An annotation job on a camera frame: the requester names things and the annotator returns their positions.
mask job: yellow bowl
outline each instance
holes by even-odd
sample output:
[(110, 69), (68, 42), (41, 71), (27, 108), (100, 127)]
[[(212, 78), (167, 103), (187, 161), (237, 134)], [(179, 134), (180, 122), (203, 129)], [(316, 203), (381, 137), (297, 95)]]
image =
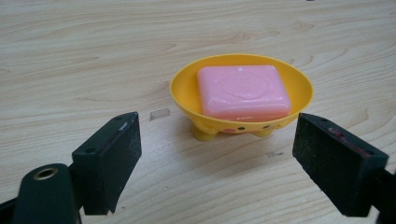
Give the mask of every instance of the yellow bowl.
[[(273, 65), (285, 85), (291, 100), (290, 114), (283, 119), (265, 122), (239, 122), (213, 119), (202, 114), (198, 89), (197, 72), (205, 66), (222, 65)], [(298, 69), (280, 60), (253, 54), (223, 54), (206, 57), (188, 64), (174, 76), (170, 90), (177, 105), (192, 121), (192, 133), (200, 141), (209, 141), (218, 132), (253, 133), (267, 136), (274, 129), (280, 129), (297, 119), (313, 97), (313, 87), (309, 79)]]

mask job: black object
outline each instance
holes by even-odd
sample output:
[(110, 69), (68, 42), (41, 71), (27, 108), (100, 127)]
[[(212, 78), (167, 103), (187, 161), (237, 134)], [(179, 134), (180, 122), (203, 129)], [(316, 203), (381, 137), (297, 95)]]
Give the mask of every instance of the black object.
[(396, 223), (396, 176), (385, 170), (388, 155), (339, 127), (300, 114), (293, 156), (338, 210), (347, 217), (367, 217), (371, 205), (377, 222)]
[(114, 212), (141, 156), (138, 114), (110, 120), (72, 153), (73, 163), (54, 163), (27, 174), (17, 199), (0, 205), (0, 223), (80, 223), (86, 215)]

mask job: screw hole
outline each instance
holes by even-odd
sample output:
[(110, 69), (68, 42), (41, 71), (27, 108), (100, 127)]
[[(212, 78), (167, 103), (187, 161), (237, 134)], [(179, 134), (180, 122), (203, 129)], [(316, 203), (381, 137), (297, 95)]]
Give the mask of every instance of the screw hole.
[(85, 149), (86, 153), (93, 153), (95, 151), (96, 151), (96, 148), (94, 148), (94, 147), (89, 147), (89, 148)]
[(48, 179), (48, 178), (51, 178), (51, 177), (55, 176), (56, 173), (58, 173), (58, 169), (52, 168), (52, 167), (46, 168), (44, 170), (41, 170), (41, 171), (35, 173), (35, 175), (33, 176), (33, 179), (35, 179), (35, 180), (45, 180), (45, 179)]

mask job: table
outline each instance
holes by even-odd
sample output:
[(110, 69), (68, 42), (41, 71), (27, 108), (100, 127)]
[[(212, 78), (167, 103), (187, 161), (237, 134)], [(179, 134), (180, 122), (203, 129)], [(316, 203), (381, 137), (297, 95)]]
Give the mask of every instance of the table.
[[(303, 71), (306, 113), (390, 155), (396, 168), (396, 2), (3, 1), (0, 202), (29, 171), (70, 164), (109, 119), (140, 115), (143, 156), (115, 214), (83, 223), (374, 223), (343, 217), (291, 149), (296, 121), (268, 138), (202, 143), (169, 93), (184, 65), (222, 53)], [(150, 118), (156, 111), (164, 116)]]

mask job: soap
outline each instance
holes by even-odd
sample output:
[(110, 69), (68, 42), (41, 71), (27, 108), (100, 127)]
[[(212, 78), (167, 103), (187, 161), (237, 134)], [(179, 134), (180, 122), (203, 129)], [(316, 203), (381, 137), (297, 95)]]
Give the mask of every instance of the soap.
[(203, 114), (261, 122), (290, 113), (290, 98), (272, 65), (208, 66), (198, 71)]

